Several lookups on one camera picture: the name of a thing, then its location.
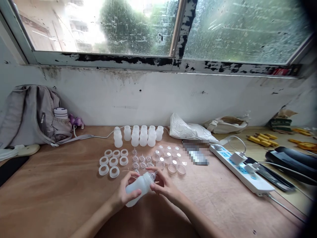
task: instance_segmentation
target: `wall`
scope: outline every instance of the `wall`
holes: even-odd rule
[[[245,110],[251,110],[251,125],[264,125],[284,105],[299,113],[294,125],[316,119],[316,75],[299,80],[21,66],[1,38],[0,59],[0,107],[16,85],[47,85],[87,125],[169,125],[173,112],[203,123]]]

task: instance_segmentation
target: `black object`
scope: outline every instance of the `black object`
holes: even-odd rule
[[[244,163],[245,164],[253,164],[253,163],[256,163],[256,161],[254,159],[248,157],[248,159]],[[286,181],[284,178],[279,176],[277,173],[270,170],[269,168],[266,168],[263,165],[260,165],[257,173],[259,173],[262,177],[264,177],[270,183],[274,184],[276,187],[278,187],[283,192],[291,192],[291,191],[295,190],[295,187],[293,184]]]
[[[317,180],[317,159],[313,156],[280,146],[275,150],[268,151],[265,154],[265,158],[268,162],[299,172],[315,181]],[[294,172],[280,167],[276,168],[303,183],[317,185],[317,183]]]
[[[29,156],[11,158],[0,167],[0,187],[29,159]]]

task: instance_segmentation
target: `white bag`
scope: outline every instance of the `white bag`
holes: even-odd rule
[[[204,123],[204,126],[208,131],[216,134],[240,133],[248,126],[248,119],[249,117],[244,117],[243,119],[232,116],[219,117]]]
[[[218,140],[203,126],[198,124],[187,124],[176,113],[171,115],[169,135],[178,139],[201,139],[209,140],[210,143],[218,142]]]

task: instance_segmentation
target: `yellow tool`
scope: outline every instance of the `yellow tool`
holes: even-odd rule
[[[299,140],[294,140],[294,139],[288,139],[288,141],[289,141],[289,142],[296,143],[296,144],[302,143],[301,141],[299,141]]]
[[[277,137],[276,136],[274,136],[274,135],[271,135],[271,134],[265,134],[267,137],[269,137],[270,139],[277,139]]]
[[[270,139],[270,137],[268,137],[268,136],[266,136],[264,134],[261,134],[261,133],[256,133],[256,135],[261,136],[264,139]]]
[[[255,142],[257,144],[260,144],[260,145],[263,145],[265,147],[267,146],[270,146],[271,143],[267,142],[267,141],[264,141],[264,140],[259,140],[258,138],[255,138],[253,136],[247,136],[248,140],[252,141],[252,142]]]
[[[292,131],[295,131],[295,132],[302,134],[302,135],[305,135],[305,136],[312,136],[312,134],[308,130],[304,130],[301,128],[294,128],[294,129],[292,129]]]
[[[258,138],[259,140],[263,140],[263,141],[268,142],[268,139],[265,139],[265,138],[263,138],[263,137],[261,137],[261,136],[258,136],[257,138]]]
[[[278,147],[278,146],[279,146],[279,144],[276,143],[276,142],[273,141],[273,140],[269,140],[268,142],[271,143],[271,146],[272,146],[272,147]]]
[[[299,143],[297,146],[304,150],[317,151],[317,145],[311,143]]]

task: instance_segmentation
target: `power strip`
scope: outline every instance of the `power strip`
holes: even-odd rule
[[[260,177],[257,173],[249,174],[245,169],[245,164],[234,164],[230,157],[232,154],[223,146],[217,145],[218,150],[210,145],[209,150],[213,152],[253,193],[262,197],[263,194],[268,194],[274,191],[275,188]]]

